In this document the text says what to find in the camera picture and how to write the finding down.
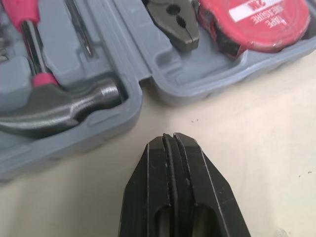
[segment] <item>pink handle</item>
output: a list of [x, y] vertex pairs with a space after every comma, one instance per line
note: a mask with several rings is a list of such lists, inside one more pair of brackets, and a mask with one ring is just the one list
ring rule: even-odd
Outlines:
[[40, 73], [40, 74], [37, 74], [33, 79], [34, 87], [40, 87], [42, 85], [47, 85], [47, 84], [58, 85], [57, 80], [55, 79], [54, 75], [51, 73]]
[[18, 31], [21, 31], [21, 24], [26, 20], [36, 24], [40, 21], [39, 0], [2, 0], [2, 3]]

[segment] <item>tape measure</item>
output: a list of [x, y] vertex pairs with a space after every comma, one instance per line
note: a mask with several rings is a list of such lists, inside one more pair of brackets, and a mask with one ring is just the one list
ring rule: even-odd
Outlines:
[[221, 52], [279, 52], [299, 41], [310, 22], [304, 0], [198, 0], [197, 18]]

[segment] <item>tool case compartment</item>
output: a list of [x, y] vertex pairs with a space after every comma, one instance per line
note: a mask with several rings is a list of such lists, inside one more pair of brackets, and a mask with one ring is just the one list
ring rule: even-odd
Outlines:
[[[316, 49], [316, 4], [304, 38], [275, 54], [246, 51], [236, 60], [220, 53], [199, 28], [196, 50], [181, 53], [152, 22], [141, 0], [75, 0], [97, 52], [87, 60], [63, 0], [40, 0], [39, 32], [45, 62], [60, 85], [76, 91], [112, 77], [124, 93], [121, 105], [93, 112], [79, 126], [34, 140], [0, 132], [0, 182], [29, 168], [56, 162], [103, 144], [131, 129], [142, 105], [139, 82], [149, 79], [162, 101], [181, 106], [285, 66]], [[32, 74], [22, 36], [0, 6], [2, 34], [9, 60], [0, 64], [0, 112], [23, 107], [32, 91]]]

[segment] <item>beige table surface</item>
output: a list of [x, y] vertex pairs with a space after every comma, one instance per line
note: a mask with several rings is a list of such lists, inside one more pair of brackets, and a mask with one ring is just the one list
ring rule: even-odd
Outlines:
[[117, 237], [124, 187], [162, 132], [200, 143], [253, 237], [316, 237], [316, 53], [182, 108], [143, 90], [132, 131], [0, 187], [0, 237]]

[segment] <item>pliers jaw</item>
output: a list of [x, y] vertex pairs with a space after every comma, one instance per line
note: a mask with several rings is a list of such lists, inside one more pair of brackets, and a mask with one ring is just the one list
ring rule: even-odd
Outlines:
[[198, 24], [189, 1], [147, 0], [144, 4], [154, 24], [178, 50], [190, 52], [198, 47]]

